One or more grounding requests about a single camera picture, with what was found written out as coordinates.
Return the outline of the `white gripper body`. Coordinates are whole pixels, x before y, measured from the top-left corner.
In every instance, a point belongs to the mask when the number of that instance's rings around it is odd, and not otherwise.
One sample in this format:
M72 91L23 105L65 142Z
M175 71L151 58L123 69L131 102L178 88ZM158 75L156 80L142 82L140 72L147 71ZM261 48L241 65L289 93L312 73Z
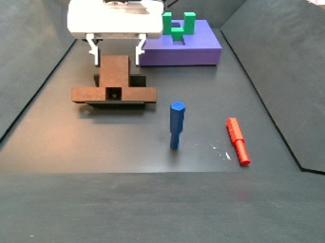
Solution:
M67 28L76 39L136 38L163 33L162 0L69 0Z

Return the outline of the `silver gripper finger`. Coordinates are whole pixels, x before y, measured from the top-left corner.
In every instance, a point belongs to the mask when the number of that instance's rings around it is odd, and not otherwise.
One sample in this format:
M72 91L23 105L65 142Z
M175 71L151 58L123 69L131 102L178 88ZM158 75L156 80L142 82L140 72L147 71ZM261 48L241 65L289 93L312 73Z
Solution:
M138 45L136 45L136 48L135 48L135 64L139 65L139 56L142 54L144 54L144 50L142 49L143 48L143 45L146 43L146 39L147 39L147 35L146 34L140 34L138 36Z
M94 64L99 66L99 47L96 45L96 38L94 33L87 33L87 43L90 45L88 53L94 56Z

